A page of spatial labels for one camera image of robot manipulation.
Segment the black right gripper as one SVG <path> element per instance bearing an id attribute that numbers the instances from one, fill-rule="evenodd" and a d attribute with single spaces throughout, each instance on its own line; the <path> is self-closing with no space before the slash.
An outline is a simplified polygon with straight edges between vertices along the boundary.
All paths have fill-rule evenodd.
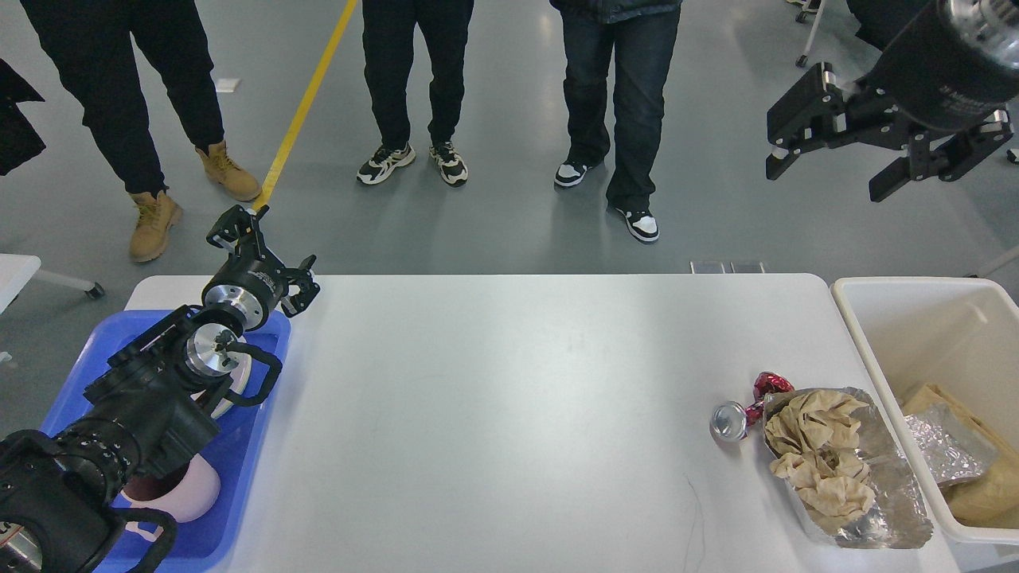
<path id="1" fill-rule="evenodd" d="M 873 202 L 911 181 L 964 177 L 1013 137 L 1002 108 L 1017 98 L 1017 18 L 1015 1 L 931 1 L 855 93 L 830 63 L 813 64 L 768 109 L 767 179 L 805 153 L 856 142 L 904 152 L 870 179 Z"/>

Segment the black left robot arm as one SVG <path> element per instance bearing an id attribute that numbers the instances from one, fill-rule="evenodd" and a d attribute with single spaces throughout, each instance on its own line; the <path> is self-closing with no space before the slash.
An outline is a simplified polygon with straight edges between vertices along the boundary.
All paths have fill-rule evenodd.
<path id="1" fill-rule="evenodd" d="M 305 311 L 319 294 L 315 256 L 288 268 L 264 243 L 267 206 L 225 211 L 207 235 L 227 261 L 201 294 L 128 342 L 84 389 L 92 405 L 54 436 L 36 429 L 2 440 L 4 572 L 91 572 L 135 522 L 160 527 L 135 564 L 154 572 L 178 536 L 166 510 L 117 508 L 132 478 L 163 478 L 193 460 L 220 428 L 215 406 L 255 407 L 283 371 L 273 354 L 242 342 L 276 307 Z"/>

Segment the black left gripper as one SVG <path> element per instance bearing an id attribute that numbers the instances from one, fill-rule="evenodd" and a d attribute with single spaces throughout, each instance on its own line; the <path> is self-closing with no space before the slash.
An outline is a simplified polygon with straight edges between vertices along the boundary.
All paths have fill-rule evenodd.
<path id="1" fill-rule="evenodd" d="M 227 260 L 201 292 L 201 303 L 239 310 L 245 330 L 259 329 L 278 304 L 287 317 L 302 314 L 321 290 L 312 272 L 316 255 L 287 268 L 266 246 L 260 221 L 269 210 L 268 205 L 258 210 L 233 205 L 206 236 L 212 247 L 227 251 Z"/>

